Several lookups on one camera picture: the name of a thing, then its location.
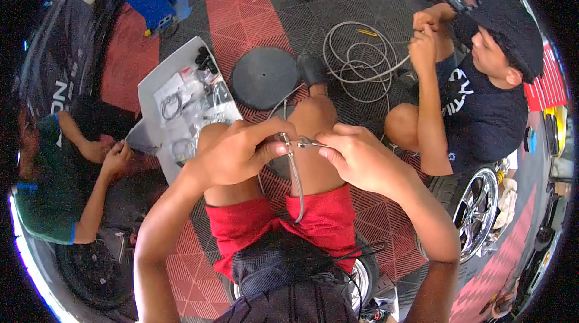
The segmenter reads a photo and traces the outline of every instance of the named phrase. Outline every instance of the baseball cap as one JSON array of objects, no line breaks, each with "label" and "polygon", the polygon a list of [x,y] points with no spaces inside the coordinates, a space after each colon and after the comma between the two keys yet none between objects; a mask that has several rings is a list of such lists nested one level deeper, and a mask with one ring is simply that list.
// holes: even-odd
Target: baseball cap
[{"label": "baseball cap", "polygon": [[527,83],[543,73],[543,38],[539,27],[519,0],[485,0],[467,12],[475,22],[499,35],[503,52],[523,73]]}]

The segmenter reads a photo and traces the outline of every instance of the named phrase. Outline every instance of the red mesh shorts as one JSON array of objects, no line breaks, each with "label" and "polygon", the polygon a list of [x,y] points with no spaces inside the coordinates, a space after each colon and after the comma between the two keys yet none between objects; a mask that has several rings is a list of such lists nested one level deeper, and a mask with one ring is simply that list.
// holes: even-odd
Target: red mesh shorts
[{"label": "red mesh shorts", "polygon": [[[217,247],[223,259],[213,265],[215,271],[231,279],[231,263],[235,252],[261,238],[270,230],[286,229],[321,248],[334,258],[347,255],[356,249],[354,243],[354,207],[350,185],[333,191],[304,197],[304,213],[299,224],[299,197],[286,196],[289,219],[275,216],[266,197],[245,201],[227,207],[206,206],[211,222],[211,233],[217,238]],[[337,262],[351,273],[353,259]]]}]

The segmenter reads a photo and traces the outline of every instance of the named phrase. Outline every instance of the black round pad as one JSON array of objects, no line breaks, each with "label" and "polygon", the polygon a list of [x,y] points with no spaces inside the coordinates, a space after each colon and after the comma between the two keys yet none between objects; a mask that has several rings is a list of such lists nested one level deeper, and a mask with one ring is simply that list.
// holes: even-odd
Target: black round pad
[{"label": "black round pad", "polygon": [[259,47],[242,56],[231,73],[231,89],[244,106],[269,110],[288,95],[299,81],[293,56],[283,49]]}]

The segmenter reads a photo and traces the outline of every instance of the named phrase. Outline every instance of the car wheel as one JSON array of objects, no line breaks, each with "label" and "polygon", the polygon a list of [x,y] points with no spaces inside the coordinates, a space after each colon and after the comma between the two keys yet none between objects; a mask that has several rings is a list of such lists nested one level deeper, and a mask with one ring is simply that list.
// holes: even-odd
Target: car wheel
[{"label": "car wheel", "polygon": [[100,311],[115,309],[131,298],[130,268],[119,264],[104,240],[91,244],[55,245],[63,280],[85,304]]},{"label": "car wheel", "polygon": [[[430,192],[444,206],[460,234],[460,263],[472,258],[484,245],[497,216],[498,181],[493,165],[461,176],[435,176]],[[416,247],[428,259],[415,233]]]},{"label": "car wheel", "polygon": [[[378,283],[378,278],[380,277],[380,271],[378,268],[378,260],[376,255],[373,254],[373,249],[368,245],[366,239],[358,232],[355,232],[355,242],[357,247],[362,247],[362,256],[356,259],[354,262],[354,269],[350,276],[356,284],[350,281],[349,277],[346,277],[346,281],[350,281],[349,289],[352,299],[352,309],[354,312],[358,312],[360,306],[364,307],[368,304],[370,299],[372,299],[372,292],[376,288]],[[229,280],[226,276],[220,276],[221,284],[225,289],[225,295],[229,300],[229,303],[233,304],[238,298],[242,296],[242,291],[237,284]]]}]

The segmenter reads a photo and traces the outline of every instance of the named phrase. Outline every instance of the white rag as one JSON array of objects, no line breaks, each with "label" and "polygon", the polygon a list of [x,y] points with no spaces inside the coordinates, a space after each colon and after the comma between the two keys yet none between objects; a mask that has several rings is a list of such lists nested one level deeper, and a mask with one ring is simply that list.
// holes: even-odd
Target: white rag
[{"label": "white rag", "polygon": [[515,203],[517,202],[517,182],[512,178],[503,179],[504,191],[498,201],[498,209],[501,211],[497,216],[493,229],[506,227],[515,217]]}]

